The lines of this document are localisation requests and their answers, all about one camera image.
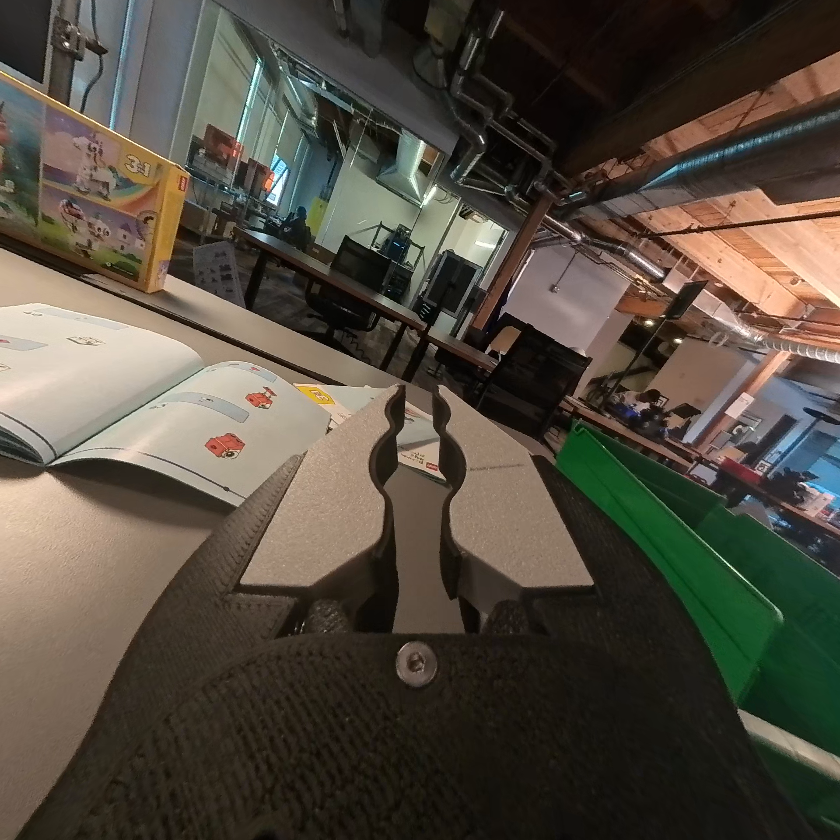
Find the long dark desk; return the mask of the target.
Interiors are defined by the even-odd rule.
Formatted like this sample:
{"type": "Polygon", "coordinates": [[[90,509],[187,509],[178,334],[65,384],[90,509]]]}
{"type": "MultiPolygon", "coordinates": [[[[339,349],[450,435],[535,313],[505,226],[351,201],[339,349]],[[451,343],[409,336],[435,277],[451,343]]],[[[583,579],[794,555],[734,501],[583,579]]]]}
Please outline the long dark desk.
{"type": "Polygon", "coordinates": [[[396,303],[395,301],[392,301],[383,294],[364,294],[363,288],[359,288],[349,282],[345,284],[339,278],[330,276],[330,266],[321,263],[315,258],[305,255],[303,252],[300,252],[276,237],[271,237],[267,234],[262,234],[253,230],[235,227],[234,238],[245,242],[247,245],[256,248],[258,251],[255,265],[250,272],[248,283],[245,288],[245,299],[248,304],[249,311],[254,310],[259,290],[266,273],[266,267],[271,259],[287,268],[295,270],[308,280],[328,282],[335,286],[344,287],[345,290],[349,291],[358,298],[362,298],[365,303],[378,310],[380,316],[398,322],[400,325],[400,328],[397,330],[397,335],[394,337],[394,340],[389,346],[389,350],[386,352],[381,363],[381,371],[387,371],[396,354],[396,350],[403,341],[404,333],[410,329],[417,334],[418,342],[415,351],[401,375],[401,378],[405,382],[411,382],[413,380],[420,364],[424,361],[427,349],[430,347],[429,340],[427,338],[430,328],[413,311],[399,303],[396,303]]]}

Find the black hanging monitor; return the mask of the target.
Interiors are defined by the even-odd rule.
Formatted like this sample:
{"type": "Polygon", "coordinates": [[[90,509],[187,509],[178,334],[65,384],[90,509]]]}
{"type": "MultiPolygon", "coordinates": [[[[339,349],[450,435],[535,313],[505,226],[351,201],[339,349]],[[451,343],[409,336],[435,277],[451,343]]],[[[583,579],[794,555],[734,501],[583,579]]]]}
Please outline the black hanging monitor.
{"type": "Polygon", "coordinates": [[[664,321],[681,319],[694,305],[699,294],[706,289],[707,283],[708,280],[689,280],[684,283],[660,318],[664,321]]]}

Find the large grey ceiling duct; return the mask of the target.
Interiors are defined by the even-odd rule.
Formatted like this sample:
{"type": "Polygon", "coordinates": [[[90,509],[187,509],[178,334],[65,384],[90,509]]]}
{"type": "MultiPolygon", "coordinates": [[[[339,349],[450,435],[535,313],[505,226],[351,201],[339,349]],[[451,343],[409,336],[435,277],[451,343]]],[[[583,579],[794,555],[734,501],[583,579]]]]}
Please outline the large grey ceiling duct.
{"type": "Polygon", "coordinates": [[[757,190],[777,206],[839,196],[838,93],[611,180],[560,215],[614,219],[757,190]]]}

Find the grey framed screen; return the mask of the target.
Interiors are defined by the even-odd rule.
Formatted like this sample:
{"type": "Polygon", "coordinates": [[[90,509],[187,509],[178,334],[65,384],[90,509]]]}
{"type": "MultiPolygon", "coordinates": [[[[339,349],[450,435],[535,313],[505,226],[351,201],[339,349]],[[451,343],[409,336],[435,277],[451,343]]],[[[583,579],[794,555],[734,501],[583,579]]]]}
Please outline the grey framed screen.
{"type": "Polygon", "coordinates": [[[52,1],[1,1],[1,70],[43,86],[52,1]]]}

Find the black mesh office chair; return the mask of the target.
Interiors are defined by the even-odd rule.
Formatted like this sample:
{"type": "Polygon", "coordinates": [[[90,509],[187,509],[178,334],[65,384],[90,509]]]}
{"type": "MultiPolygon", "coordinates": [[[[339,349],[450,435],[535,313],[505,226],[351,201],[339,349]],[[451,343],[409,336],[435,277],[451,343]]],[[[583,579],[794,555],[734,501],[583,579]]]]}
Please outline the black mesh office chair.
{"type": "Polygon", "coordinates": [[[505,329],[518,335],[492,371],[465,393],[480,414],[541,440],[566,396],[573,394],[592,358],[506,313],[488,348],[505,329]]]}

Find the yellow lego set box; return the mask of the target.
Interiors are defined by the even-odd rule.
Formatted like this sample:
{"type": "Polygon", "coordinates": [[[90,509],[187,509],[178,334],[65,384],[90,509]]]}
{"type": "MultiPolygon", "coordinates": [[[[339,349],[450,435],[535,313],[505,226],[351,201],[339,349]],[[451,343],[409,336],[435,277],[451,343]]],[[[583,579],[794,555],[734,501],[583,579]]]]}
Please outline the yellow lego set box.
{"type": "Polygon", "coordinates": [[[191,176],[1,74],[2,236],[162,291],[191,176]]]}

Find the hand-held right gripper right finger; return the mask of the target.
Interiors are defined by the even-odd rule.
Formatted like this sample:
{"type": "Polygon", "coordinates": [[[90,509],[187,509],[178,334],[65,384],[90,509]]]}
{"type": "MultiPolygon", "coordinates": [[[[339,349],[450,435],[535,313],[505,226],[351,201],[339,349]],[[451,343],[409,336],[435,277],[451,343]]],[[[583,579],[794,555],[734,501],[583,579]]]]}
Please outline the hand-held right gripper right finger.
{"type": "Polygon", "coordinates": [[[525,603],[594,581],[529,451],[445,386],[434,393],[449,487],[440,573],[450,599],[525,603]]]}

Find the dark wooden desk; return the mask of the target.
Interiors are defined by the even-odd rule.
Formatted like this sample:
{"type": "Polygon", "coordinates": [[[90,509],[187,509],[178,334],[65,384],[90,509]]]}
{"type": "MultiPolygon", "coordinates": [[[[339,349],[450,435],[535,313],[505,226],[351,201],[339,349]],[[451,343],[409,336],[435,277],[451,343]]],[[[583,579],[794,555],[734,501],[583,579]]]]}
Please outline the dark wooden desk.
{"type": "Polygon", "coordinates": [[[427,338],[435,348],[434,364],[427,373],[436,380],[452,381],[468,391],[482,383],[498,365],[498,360],[478,348],[437,329],[427,338]]]}

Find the closed lego instruction booklet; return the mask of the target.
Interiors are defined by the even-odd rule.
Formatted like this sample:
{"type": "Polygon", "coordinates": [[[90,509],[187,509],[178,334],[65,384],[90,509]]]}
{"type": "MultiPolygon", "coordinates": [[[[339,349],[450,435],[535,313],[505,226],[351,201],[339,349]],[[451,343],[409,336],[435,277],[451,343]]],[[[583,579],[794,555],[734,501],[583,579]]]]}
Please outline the closed lego instruction booklet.
{"type": "MultiPolygon", "coordinates": [[[[328,430],[332,431],[349,417],[365,408],[381,392],[371,386],[294,384],[313,402],[330,414],[328,430]]],[[[439,435],[431,414],[405,403],[404,424],[396,437],[397,457],[403,466],[415,469],[427,478],[444,482],[439,467],[439,435]]]]}

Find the open lego instruction booklet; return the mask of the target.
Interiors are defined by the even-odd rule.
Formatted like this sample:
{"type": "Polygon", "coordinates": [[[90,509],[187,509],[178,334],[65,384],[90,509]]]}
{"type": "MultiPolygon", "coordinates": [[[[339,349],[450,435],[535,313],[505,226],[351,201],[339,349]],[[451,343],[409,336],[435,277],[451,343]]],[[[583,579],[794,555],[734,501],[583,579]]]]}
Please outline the open lego instruction booklet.
{"type": "Polygon", "coordinates": [[[2,456],[41,468],[110,460],[236,507],[331,423],[265,367],[45,303],[2,308],[1,348],[2,456]]]}

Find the green plastic bin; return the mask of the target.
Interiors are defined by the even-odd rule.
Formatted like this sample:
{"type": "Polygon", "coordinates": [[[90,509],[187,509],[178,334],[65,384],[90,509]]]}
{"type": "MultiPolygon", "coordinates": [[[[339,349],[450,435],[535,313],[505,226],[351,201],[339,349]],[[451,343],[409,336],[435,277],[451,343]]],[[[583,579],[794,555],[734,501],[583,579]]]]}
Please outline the green plastic bin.
{"type": "Polygon", "coordinates": [[[555,464],[661,571],[772,776],[822,837],[838,838],[838,578],[710,490],[583,423],[555,464]]]}

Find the printed grey sheet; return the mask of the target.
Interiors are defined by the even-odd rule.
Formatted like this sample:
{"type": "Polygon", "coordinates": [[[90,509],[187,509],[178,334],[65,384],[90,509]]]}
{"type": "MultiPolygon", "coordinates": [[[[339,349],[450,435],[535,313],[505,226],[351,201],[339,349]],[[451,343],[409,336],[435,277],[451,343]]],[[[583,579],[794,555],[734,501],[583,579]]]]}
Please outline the printed grey sheet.
{"type": "Polygon", "coordinates": [[[216,298],[248,310],[234,240],[206,242],[192,250],[192,283],[216,298]]]}

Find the silver flexible ventilation duct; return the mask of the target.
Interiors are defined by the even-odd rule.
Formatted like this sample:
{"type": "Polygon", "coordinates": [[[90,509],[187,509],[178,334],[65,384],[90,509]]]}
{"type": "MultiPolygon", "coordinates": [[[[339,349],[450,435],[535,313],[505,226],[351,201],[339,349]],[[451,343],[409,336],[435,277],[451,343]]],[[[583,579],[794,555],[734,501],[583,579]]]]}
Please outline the silver flexible ventilation duct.
{"type": "Polygon", "coordinates": [[[765,350],[780,351],[808,360],[839,364],[839,344],[799,335],[771,332],[749,325],[733,313],[716,313],[707,317],[720,331],[742,343],[765,350]]]}

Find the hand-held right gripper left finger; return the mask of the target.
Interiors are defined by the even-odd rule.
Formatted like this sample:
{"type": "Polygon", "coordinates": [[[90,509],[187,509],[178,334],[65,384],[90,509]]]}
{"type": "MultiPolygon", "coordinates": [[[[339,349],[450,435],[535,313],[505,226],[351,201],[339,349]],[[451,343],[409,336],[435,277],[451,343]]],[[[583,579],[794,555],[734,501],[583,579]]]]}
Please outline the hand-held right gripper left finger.
{"type": "Polygon", "coordinates": [[[310,447],[239,586],[259,594],[396,599],[392,500],[405,387],[393,385],[310,447]]]}

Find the black screen stand pole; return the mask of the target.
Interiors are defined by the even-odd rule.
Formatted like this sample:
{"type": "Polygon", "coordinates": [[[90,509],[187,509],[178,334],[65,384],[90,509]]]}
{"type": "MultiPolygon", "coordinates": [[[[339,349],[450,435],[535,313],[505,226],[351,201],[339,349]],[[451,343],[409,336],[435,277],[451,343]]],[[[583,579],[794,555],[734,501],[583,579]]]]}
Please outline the black screen stand pole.
{"type": "Polygon", "coordinates": [[[109,52],[100,38],[98,3],[90,1],[89,4],[88,29],[80,26],[82,1],[58,1],[50,28],[52,52],[48,94],[53,99],[69,106],[76,64],[81,63],[87,53],[92,53],[98,59],[98,69],[81,94],[80,113],[86,111],[91,92],[103,76],[104,57],[109,52]]]}

